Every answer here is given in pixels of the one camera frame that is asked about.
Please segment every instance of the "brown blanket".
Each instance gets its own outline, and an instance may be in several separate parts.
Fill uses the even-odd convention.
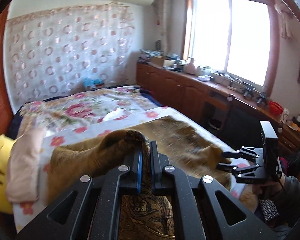
[[[81,175],[100,176],[122,164],[126,155],[141,146],[143,153],[141,195],[124,196],[120,215],[119,239],[174,238],[172,206],[165,196],[151,192],[149,140],[156,140],[160,153],[172,165],[191,176],[212,175],[228,190],[230,175],[215,170],[222,150],[200,137],[188,124],[164,117],[131,130],[117,130],[53,151],[48,173],[48,204]]]

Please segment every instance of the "curtain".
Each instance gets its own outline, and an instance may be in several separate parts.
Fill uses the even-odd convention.
[[[8,20],[4,73],[11,106],[81,92],[85,77],[125,84],[134,17],[129,7],[111,3]]]
[[[171,0],[158,0],[158,24],[160,25],[161,50],[169,53],[168,28],[171,12]]]
[[[280,36],[285,40],[291,40],[293,34],[290,26],[290,19],[293,17],[292,12],[284,3],[275,4],[276,11],[281,15]]]

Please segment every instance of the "wooden door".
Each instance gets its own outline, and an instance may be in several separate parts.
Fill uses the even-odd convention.
[[[160,69],[154,69],[149,75],[149,86],[151,87],[152,96],[163,104],[163,90],[164,90],[164,72]]]
[[[186,86],[182,100],[181,113],[199,123],[202,117],[205,93],[196,87]]]
[[[181,110],[184,85],[177,78],[166,77],[164,82],[164,105]]]
[[[137,64],[136,82],[144,89],[150,90],[149,86],[149,66]]]

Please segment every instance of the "person's arm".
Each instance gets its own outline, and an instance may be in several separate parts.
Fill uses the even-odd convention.
[[[275,203],[281,217],[293,227],[300,218],[300,182],[295,177],[285,177],[283,181],[285,192],[277,183],[272,186],[274,195],[270,199]]]

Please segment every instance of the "patterned fabric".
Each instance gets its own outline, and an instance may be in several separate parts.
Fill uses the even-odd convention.
[[[15,113],[24,103],[84,91],[83,79],[107,87],[133,78],[126,62],[134,15],[113,2],[34,12],[6,23],[4,73]]]
[[[47,134],[52,135],[63,129],[75,130],[100,123],[117,108],[124,110],[123,118],[156,107],[133,87],[98,89],[48,102],[34,101],[21,109],[23,120],[18,137],[38,124],[46,125]]]
[[[275,217],[279,216],[277,207],[275,206],[272,200],[259,199],[259,203],[266,223],[268,223],[270,220],[274,219]]]
[[[74,144],[97,136],[104,136],[112,131],[127,129],[128,127],[134,127],[139,124],[150,122],[152,120],[160,119],[165,116],[171,116],[173,119],[186,122],[195,129],[195,132],[204,138],[206,141],[210,141],[220,147],[223,151],[231,151],[231,147],[226,145],[223,141],[209,133],[197,123],[193,122],[183,114],[179,113],[173,108],[169,107],[157,107],[147,111],[132,113],[124,118],[117,120],[109,120],[106,122],[100,122],[89,126],[78,127],[74,130],[64,129],[56,134],[46,137],[43,141],[40,151],[40,169],[39,169],[39,199],[35,203],[27,202],[21,204],[13,204],[14,220],[16,230],[19,232],[24,226],[26,226],[34,217],[36,217],[46,207],[46,194],[47,194],[47,172],[50,169],[50,159],[53,150],[66,144]],[[232,159],[233,165],[249,166],[248,161],[244,159]],[[235,182],[235,178],[231,176],[231,189],[230,192],[236,198],[242,197],[242,191],[244,184]]]
[[[198,177],[212,175],[230,189],[230,174],[215,170],[218,162],[230,161],[221,157],[220,148],[202,139],[189,125],[164,117],[134,128],[141,131],[117,130],[106,136],[57,147],[53,151],[48,171],[47,204],[80,176],[87,174],[97,177],[106,174],[122,164],[124,157],[141,145],[141,194],[123,196],[119,239],[166,239],[166,236],[173,236],[171,203],[165,196],[152,194],[149,139],[141,133],[144,131],[160,142],[158,147],[161,153],[166,154],[166,150],[172,150],[168,148],[170,145],[175,146],[170,153],[170,156],[175,156],[175,166],[185,166],[185,171],[190,169],[191,175],[194,173]],[[209,161],[213,160],[215,162],[211,167]]]

